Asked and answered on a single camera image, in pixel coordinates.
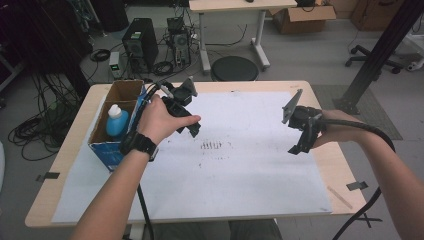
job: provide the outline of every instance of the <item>black watch strap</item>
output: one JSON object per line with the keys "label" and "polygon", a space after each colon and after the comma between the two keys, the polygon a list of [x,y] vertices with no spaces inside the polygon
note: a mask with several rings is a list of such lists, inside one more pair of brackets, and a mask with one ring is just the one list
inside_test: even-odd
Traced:
{"label": "black watch strap", "polygon": [[131,150],[136,149],[140,152],[145,152],[153,159],[156,151],[156,144],[152,140],[137,131],[127,133],[119,145],[119,151],[123,155],[127,155]]}

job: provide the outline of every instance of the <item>plastic bottle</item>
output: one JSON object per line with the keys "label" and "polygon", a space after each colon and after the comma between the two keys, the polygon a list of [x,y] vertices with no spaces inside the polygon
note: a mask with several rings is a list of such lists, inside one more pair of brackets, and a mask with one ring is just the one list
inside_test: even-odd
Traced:
{"label": "plastic bottle", "polygon": [[114,141],[121,141],[121,138],[128,129],[128,112],[119,108],[117,104],[113,104],[108,114],[109,118],[106,123],[106,133],[113,137]]}

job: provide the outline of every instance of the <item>wooden table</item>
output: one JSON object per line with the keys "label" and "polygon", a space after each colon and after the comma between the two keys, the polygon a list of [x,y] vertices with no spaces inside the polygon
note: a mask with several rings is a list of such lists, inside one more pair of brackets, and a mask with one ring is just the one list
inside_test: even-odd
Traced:
{"label": "wooden table", "polygon": [[[238,91],[288,91],[292,95],[303,89],[300,105],[319,108],[319,103],[306,81],[256,81],[256,82],[196,82],[199,93]],[[78,115],[50,169],[59,172],[58,179],[46,179],[31,207],[25,223],[29,227],[54,227],[64,224],[52,223],[68,172],[75,161],[90,123],[95,117],[100,99],[107,94],[110,84],[94,85],[85,98]],[[360,190],[349,191],[346,184],[355,178],[337,143],[329,143],[311,151],[331,201],[332,214],[353,214],[364,204]]]}
{"label": "wooden table", "polygon": [[254,0],[249,3],[245,0],[190,0],[190,9],[194,13],[199,14],[199,28],[200,28],[200,59],[202,61],[202,67],[204,73],[209,73],[211,66],[209,63],[208,54],[206,51],[205,44],[205,26],[204,26],[204,14],[210,12],[224,12],[224,11],[242,11],[242,10],[259,10],[258,17],[258,28],[256,31],[256,38],[252,38],[252,45],[262,64],[262,70],[270,67],[271,64],[265,55],[264,50],[261,46],[262,30],[265,21],[265,14],[268,9],[273,8],[289,8],[297,5],[294,0]]}

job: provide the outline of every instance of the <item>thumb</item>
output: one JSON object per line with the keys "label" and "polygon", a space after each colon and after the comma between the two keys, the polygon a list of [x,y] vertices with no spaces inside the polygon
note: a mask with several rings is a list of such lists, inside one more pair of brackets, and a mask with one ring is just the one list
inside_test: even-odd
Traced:
{"label": "thumb", "polygon": [[328,143],[328,141],[326,140],[325,137],[321,136],[319,138],[317,138],[317,140],[315,141],[314,145],[312,146],[312,149],[317,148],[317,147],[321,147],[322,145]]}

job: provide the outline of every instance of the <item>round black stool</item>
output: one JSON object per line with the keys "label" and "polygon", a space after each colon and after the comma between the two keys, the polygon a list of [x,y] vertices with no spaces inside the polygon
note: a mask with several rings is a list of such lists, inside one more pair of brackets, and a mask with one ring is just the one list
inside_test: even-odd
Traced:
{"label": "round black stool", "polygon": [[249,59],[229,56],[216,60],[211,68],[212,79],[217,81],[254,81],[258,67]]}

